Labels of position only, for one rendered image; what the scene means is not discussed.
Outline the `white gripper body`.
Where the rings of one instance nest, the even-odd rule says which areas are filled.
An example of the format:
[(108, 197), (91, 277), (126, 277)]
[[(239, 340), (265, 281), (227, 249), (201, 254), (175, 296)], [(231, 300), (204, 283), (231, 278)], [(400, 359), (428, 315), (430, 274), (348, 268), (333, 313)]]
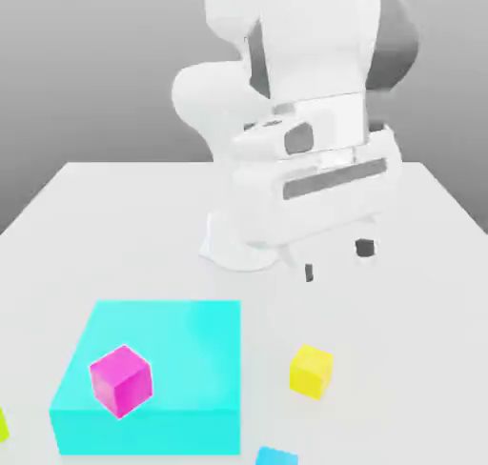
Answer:
[(278, 247), (381, 212), (394, 197), (401, 153), (387, 126), (349, 150), (353, 163), (324, 167), (322, 156), (251, 163), (232, 177), (230, 218), (252, 246)]

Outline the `small yellow cube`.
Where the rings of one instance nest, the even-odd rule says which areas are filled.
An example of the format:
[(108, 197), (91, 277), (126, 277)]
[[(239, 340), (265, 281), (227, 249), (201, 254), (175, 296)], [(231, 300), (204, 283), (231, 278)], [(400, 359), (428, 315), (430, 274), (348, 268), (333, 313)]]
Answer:
[(290, 389), (319, 400), (332, 379), (334, 356), (302, 345), (290, 364)]

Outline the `small blue cube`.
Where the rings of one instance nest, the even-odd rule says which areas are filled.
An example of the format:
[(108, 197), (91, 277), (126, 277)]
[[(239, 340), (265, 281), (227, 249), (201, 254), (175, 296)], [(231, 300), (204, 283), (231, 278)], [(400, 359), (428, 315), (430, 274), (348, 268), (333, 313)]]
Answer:
[(262, 446), (258, 450), (254, 465), (298, 465), (298, 456)]

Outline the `small magenta cube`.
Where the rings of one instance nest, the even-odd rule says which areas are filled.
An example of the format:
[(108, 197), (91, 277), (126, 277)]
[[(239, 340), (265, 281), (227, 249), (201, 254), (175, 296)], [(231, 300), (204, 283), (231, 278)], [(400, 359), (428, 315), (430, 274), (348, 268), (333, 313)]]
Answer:
[(95, 398), (117, 419), (153, 396), (151, 364), (127, 345), (94, 361), (89, 372)]

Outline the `large cyan box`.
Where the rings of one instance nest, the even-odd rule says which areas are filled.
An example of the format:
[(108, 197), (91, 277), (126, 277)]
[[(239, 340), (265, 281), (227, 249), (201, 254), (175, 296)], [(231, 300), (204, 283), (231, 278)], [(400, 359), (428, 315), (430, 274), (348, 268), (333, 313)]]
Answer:
[[(153, 396), (121, 419), (89, 366), (127, 345), (152, 367)], [(61, 455), (239, 455), (238, 301), (99, 301), (50, 405)]]

